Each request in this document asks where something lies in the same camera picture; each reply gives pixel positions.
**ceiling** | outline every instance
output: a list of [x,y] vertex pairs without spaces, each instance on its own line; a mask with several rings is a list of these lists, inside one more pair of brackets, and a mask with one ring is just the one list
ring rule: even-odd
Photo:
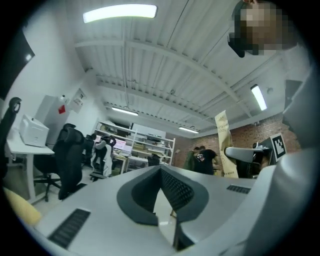
[[[139,0],[157,5],[155,18],[90,23],[83,22],[83,13],[136,1],[66,0],[66,11],[79,59],[85,70],[94,70],[107,108],[129,109],[150,122],[196,129],[201,136],[216,128],[215,116],[223,110],[230,124],[264,117],[269,107],[283,110],[281,56],[239,58],[227,44],[238,1]],[[250,91],[254,84],[268,106],[263,115]]]

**white printer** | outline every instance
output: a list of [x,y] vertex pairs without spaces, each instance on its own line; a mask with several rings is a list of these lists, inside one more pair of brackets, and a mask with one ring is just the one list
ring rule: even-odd
[[26,114],[20,123],[19,133],[26,145],[45,147],[49,128]]

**rectangular ceiling light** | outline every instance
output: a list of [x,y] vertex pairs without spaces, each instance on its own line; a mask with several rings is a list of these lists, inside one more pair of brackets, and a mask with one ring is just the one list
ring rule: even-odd
[[84,23],[114,17],[154,18],[157,7],[152,4],[120,4],[88,11],[83,14]]
[[122,113],[129,114],[129,115],[138,116],[138,113],[127,111],[127,110],[124,110],[124,109],[121,109],[121,108],[112,107],[112,109],[115,110],[115,111],[119,111],[119,112],[122,112]]
[[184,130],[184,131],[187,131],[187,132],[190,132],[190,133],[194,133],[194,134],[198,134],[199,132],[196,131],[196,130],[190,130],[190,129],[187,129],[187,128],[184,128],[184,127],[179,127],[180,130]]
[[267,109],[267,105],[264,99],[264,96],[262,95],[262,92],[257,84],[251,87],[251,91],[256,99],[256,101],[259,104],[259,107],[262,111]]

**brick wall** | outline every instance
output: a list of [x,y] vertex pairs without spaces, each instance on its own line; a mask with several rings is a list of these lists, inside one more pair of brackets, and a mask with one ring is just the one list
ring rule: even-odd
[[[231,130],[231,136],[234,147],[239,148],[252,148],[256,142],[261,142],[270,137],[271,135],[282,133],[284,144],[288,153],[297,152],[300,150],[300,145],[297,141],[295,134],[288,130],[288,126],[282,123],[283,115],[277,114],[267,119],[260,121],[258,126],[252,124]],[[218,134],[188,139],[184,137],[177,137],[172,134],[167,134],[168,138],[175,138],[175,149],[180,149],[180,152],[174,154],[173,165],[182,168],[186,160],[187,152],[193,150],[195,147],[205,146],[217,153],[219,152],[219,139]]]

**red diamond sticker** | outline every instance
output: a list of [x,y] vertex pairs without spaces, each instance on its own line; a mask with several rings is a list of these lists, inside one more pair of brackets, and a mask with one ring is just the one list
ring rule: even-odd
[[66,112],[65,105],[62,105],[61,107],[58,108],[59,114],[63,114]]

